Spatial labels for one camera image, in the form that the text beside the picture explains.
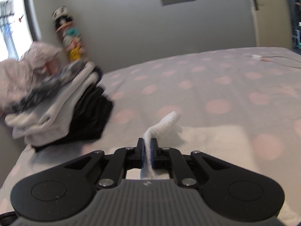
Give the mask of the plush toy column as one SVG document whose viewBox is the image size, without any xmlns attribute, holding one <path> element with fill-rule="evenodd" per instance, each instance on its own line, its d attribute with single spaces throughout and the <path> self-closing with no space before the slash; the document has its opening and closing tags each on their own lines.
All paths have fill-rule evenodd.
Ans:
<svg viewBox="0 0 301 226">
<path fill-rule="evenodd" d="M 86 59 L 86 50 L 83 46 L 81 35 L 74 25 L 74 20 L 69 14 L 67 7 L 62 6 L 55 10 L 52 14 L 52 20 L 69 61 Z"/>
</svg>

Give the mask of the white textured garment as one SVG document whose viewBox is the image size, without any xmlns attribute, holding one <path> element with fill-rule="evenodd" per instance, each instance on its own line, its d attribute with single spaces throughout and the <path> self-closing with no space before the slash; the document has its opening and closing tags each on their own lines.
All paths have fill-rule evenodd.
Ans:
<svg viewBox="0 0 301 226">
<path fill-rule="evenodd" d="M 259 173 L 254 160 L 250 140 L 243 127 L 239 125 L 218 125 L 214 127 L 181 127 L 178 125 L 180 114 L 170 112 L 161 121 L 149 127 L 143 135 L 145 141 L 145 161 L 142 169 L 130 170 L 127 179 L 167 179 L 163 169 L 151 167 L 151 138 L 156 138 L 159 147 L 176 148 L 188 155 L 199 150 L 210 156 Z"/>
</svg>

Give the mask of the beige bedroom door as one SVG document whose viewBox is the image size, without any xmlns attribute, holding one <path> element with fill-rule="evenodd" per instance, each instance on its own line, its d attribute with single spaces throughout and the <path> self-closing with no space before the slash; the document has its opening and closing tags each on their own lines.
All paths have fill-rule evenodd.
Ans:
<svg viewBox="0 0 301 226">
<path fill-rule="evenodd" d="M 292 49 L 292 27 L 287 0 L 249 0 L 256 45 Z"/>
</svg>

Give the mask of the window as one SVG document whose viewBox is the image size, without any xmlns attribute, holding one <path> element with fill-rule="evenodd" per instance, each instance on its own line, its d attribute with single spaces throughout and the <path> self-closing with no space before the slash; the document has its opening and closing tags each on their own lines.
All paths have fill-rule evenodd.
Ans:
<svg viewBox="0 0 301 226">
<path fill-rule="evenodd" d="M 29 0 L 1 0 L 1 61 L 19 60 L 36 39 Z"/>
</svg>

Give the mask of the grey folded sweater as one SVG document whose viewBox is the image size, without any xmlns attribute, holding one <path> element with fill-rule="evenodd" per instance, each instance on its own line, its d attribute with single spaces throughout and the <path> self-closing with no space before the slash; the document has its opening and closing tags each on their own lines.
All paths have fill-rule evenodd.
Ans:
<svg viewBox="0 0 301 226">
<path fill-rule="evenodd" d="M 14 139 L 24 138 L 26 144 L 40 147 L 65 137 L 69 132 L 75 105 L 82 96 L 78 91 L 70 96 L 55 97 L 40 103 L 32 111 L 10 114 L 5 122 L 13 128 Z"/>
</svg>

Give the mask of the black floral folded garment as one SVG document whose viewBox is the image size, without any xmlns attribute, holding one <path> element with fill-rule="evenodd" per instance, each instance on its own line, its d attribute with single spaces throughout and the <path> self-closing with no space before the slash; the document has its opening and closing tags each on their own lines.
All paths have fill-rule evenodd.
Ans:
<svg viewBox="0 0 301 226">
<path fill-rule="evenodd" d="M 21 113 L 43 100 L 54 97 L 59 90 L 70 83 L 87 65 L 87 60 L 76 60 L 65 66 L 59 73 L 45 78 L 25 97 L 11 104 L 12 113 Z"/>
</svg>

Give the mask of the light grey folded garment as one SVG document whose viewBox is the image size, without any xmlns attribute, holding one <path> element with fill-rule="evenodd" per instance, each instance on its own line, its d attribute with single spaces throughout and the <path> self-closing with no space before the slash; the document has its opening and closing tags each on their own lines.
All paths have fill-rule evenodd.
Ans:
<svg viewBox="0 0 301 226">
<path fill-rule="evenodd" d="M 93 72 L 95 64 L 89 61 L 86 67 L 67 85 L 58 91 L 50 100 L 45 100 L 34 108 L 20 114 L 8 114 L 5 123 L 17 129 L 20 136 L 37 134 L 55 128 L 53 124 L 58 115 L 72 119 L 75 103 L 80 99 L 86 88 L 98 80 Z"/>
</svg>

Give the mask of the crumpled pink grey duvet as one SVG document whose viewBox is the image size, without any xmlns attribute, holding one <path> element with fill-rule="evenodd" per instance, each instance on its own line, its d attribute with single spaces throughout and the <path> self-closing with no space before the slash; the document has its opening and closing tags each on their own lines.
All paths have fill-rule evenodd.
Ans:
<svg viewBox="0 0 301 226">
<path fill-rule="evenodd" d="M 25 97 L 47 76 L 57 72 L 57 56 L 62 49 L 35 41 L 20 60 L 1 61 L 1 113 L 12 112 L 12 104 Z"/>
</svg>

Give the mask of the grey pink-dotted bedsheet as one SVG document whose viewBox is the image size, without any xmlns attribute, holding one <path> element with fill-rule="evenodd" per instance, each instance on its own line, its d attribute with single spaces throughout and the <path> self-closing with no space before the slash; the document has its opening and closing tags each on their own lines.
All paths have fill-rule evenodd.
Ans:
<svg viewBox="0 0 301 226">
<path fill-rule="evenodd" d="M 172 111 L 181 127 L 239 125 L 251 143 L 261 174 L 285 191 L 279 219 L 300 223 L 300 69 L 255 61 L 250 55 L 300 55 L 279 47 L 250 47 L 174 56 L 106 73 L 101 84 L 114 101 L 97 141 L 27 146 L 1 187 L 1 213 L 12 211 L 12 187 L 38 173 L 94 150 L 113 153 L 136 145 L 145 131 Z"/>
</svg>

